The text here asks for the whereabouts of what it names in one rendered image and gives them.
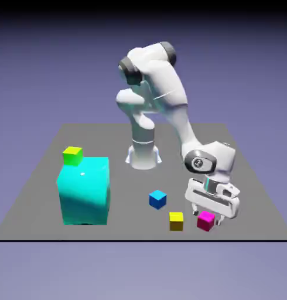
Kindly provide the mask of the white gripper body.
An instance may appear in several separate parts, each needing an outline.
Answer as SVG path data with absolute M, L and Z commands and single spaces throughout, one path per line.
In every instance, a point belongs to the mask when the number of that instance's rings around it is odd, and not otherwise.
M 189 179 L 185 192 L 186 200 L 218 215 L 224 215 L 229 219 L 235 218 L 240 205 L 238 198 L 240 191 L 230 183 L 226 185 L 219 183 L 216 186 L 217 193 L 212 195 L 204 188 L 207 183 L 209 183 L 208 178 L 204 183 L 193 178 Z

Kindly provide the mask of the small magenta cube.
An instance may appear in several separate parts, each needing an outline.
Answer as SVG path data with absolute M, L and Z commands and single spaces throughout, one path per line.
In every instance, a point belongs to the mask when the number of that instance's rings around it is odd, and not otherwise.
M 202 211 L 197 218 L 197 227 L 204 231 L 210 231 L 214 226 L 214 221 L 214 214 L 207 211 Z

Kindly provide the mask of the small lime green cube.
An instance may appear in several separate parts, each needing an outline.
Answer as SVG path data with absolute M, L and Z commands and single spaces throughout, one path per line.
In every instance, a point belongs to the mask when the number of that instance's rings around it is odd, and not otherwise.
M 63 163 L 68 166 L 78 166 L 83 160 L 82 147 L 68 146 L 63 152 Z

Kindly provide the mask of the large cyan box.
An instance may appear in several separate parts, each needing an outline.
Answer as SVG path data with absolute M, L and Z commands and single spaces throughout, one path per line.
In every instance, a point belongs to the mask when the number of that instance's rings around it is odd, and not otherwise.
M 63 165 L 57 178 L 65 225 L 106 225 L 110 210 L 107 157 L 84 157 L 78 166 Z

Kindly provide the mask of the small yellow cube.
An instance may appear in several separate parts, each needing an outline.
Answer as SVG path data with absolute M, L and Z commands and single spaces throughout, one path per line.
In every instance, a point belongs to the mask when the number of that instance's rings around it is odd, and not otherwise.
M 169 230 L 183 231 L 184 216 L 182 212 L 169 212 Z

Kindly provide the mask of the small blue cube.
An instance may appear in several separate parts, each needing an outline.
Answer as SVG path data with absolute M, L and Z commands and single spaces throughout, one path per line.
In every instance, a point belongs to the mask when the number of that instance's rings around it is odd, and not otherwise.
M 155 190 L 149 194 L 149 205 L 159 210 L 166 205 L 167 194 L 160 190 Z

